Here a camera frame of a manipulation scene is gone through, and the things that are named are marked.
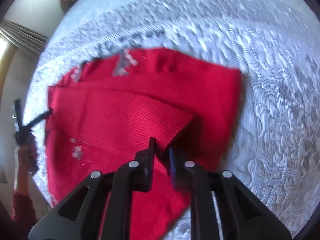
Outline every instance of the person's hand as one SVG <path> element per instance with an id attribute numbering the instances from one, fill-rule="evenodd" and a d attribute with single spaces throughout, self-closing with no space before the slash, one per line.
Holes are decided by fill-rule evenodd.
<path id="1" fill-rule="evenodd" d="M 37 159 L 37 147 L 35 142 L 35 137 L 30 134 L 27 139 L 27 144 L 21 147 L 17 147 L 15 150 L 15 161 L 16 161 L 16 168 L 28 170 L 25 160 L 29 158 L 31 155 L 35 160 Z"/>

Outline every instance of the silver screw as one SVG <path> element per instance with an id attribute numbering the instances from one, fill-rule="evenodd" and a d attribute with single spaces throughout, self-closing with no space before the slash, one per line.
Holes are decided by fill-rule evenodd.
<path id="1" fill-rule="evenodd" d="M 91 172 L 90 174 L 90 177 L 93 178 L 93 179 L 97 179 L 101 176 L 101 172 L 100 171 L 93 171 Z"/>
<path id="2" fill-rule="evenodd" d="M 224 171 L 222 173 L 222 176 L 225 178 L 231 178 L 232 177 L 232 172 L 231 171 Z"/>
<path id="3" fill-rule="evenodd" d="M 129 167 L 130 168 L 136 168 L 139 166 L 139 163 L 137 161 L 130 161 L 129 162 Z"/>
<path id="4" fill-rule="evenodd" d="M 196 164 L 193 162 L 193 161 L 186 161 L 184 163 L 184 165 L 187 167 L 187 168 L 192 168 L 194 167 Z"/>

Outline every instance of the mattress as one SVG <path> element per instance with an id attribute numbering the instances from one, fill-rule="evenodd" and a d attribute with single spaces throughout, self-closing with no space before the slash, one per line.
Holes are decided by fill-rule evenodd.
<path id="1" fill-rule="evenodd" d="M 242 107 L 220 169 L 231 170 L 295 236 L 320 201 L 320 23 L 306 4 L 133 0 L 101 5 L 96 15 L 83 13 L 76 26 L 81 4 L 88 7 L 80 2 L 39 59 L 24 122 L 47 109 L 47 86 L 73 66 L 125 48 L 166 47 L 237 67 L 243 73 Z M 44 123 L 34 135 L 40 166 L 34 180 L 51 202 Z M 190 212 L 165 239 L 190 239 Z"/>

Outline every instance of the curtain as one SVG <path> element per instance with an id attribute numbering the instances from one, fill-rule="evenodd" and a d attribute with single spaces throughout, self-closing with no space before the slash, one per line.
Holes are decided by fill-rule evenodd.
<path id="1" fill-rule="evenodd" d="M 0 33 L 19 49 L 37 56 L 42 53 L 47 42 L 46 36 L 5 19 L 0 24 Z"/>

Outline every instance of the bed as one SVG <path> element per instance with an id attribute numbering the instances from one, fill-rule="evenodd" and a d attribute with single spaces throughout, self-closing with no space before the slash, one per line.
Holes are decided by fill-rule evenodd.
<path id="1" fill-rule="evenodd" d="M 243 73 L 242 109 L 220 169 L 296 236 L 320 201 L 320 23 L 303 0 L 79 0 L 42 53 L 27 123 L 71 67 L 125 48 L 166 47 Z M 34 128 L 48 202 L 44 123 Z M 186 212 L 165 239 L 190 239 Z"/>

